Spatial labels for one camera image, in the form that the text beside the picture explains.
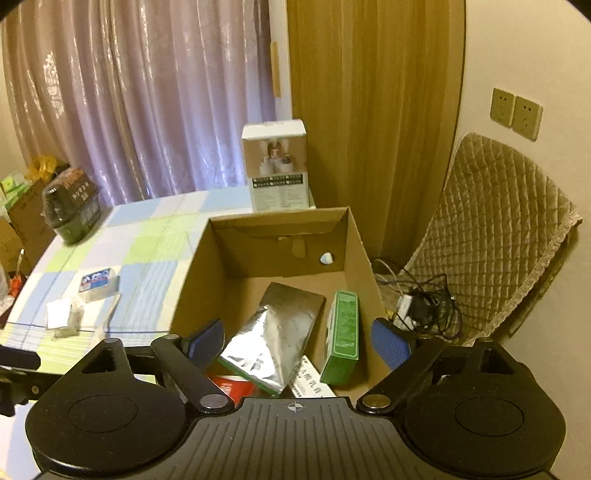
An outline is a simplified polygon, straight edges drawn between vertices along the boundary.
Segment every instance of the purple curtain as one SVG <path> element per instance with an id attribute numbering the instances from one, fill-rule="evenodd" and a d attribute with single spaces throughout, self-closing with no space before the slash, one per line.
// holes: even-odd
<path id="1" fill-rule="evenodd" d="M 245 183 L 275 118 L 268 0 L 25 0 L 5 21 L 26 161 L 80 165 L 108 205 Z"/>

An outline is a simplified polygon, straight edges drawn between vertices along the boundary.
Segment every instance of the yellow plastic bag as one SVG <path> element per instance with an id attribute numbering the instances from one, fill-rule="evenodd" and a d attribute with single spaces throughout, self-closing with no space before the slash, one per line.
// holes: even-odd
<path id="1" fill-rule="evenodd" d="M 61 162 L 57 157 L 51 155 L 40 155 L 35 157 L 29 165 L 25 178 L 32 182 L 40 179 L 43 182 L 48 183 L 53 178 L 53 174 L 60 163 Z"/>

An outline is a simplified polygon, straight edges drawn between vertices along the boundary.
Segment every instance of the power outlet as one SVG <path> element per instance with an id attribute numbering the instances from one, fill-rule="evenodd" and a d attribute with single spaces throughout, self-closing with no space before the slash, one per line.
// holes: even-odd
<path id="1" fill-rule="evenodd" d="M 511 128 L 514 106 L 515 95 L 498 88 L 493 89 L 491 118 L 495 122 L 500 123 L 504 127 Z"/>
<path id="2" fill-rule="evenodd" d="M 513 130 L 535 142 L 540 131 L 542 110 L 541 105 L 526 98 L 517 97 L 515 100 L 515 113 L 513 114 Z"/>

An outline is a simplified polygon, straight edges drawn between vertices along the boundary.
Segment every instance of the silver foil bag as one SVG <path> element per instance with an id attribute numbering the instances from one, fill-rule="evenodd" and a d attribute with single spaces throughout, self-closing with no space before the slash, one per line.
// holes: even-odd
<path id="1" fill-rule="evenodd" d="M 220 360 L 273 395 L 296 372 L 324 297 L 271 283 L 256 313 L 230 340 Z"/>

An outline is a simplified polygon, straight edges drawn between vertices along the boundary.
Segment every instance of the table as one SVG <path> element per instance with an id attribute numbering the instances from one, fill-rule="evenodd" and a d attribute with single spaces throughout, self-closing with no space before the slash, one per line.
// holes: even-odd
<path id="1" fill-rule="evenodd" d="M 22 289 L 0 344 L 35 350 L 40 371 L 63 374 L 105 336 L 124 345 L 149 345 L 168 332 L 181 287 L 207 220 L 212 216 L 252 213 L 247 187 L 145 200 L 117 206 L 102 216 L 100 227 L 78 245 L 57 236 Z M 83 275 L 103 268 L 119 275 L 121 299 L 109 325 L 111 299 L 85 304 L 79 335 L 53 339 L 45 329 L 45 305 L 76 296 Z M 0 417 L 0 479 L 31 480 L 38 473 L 24 435 L 31 404 L 11 419 Z"/>

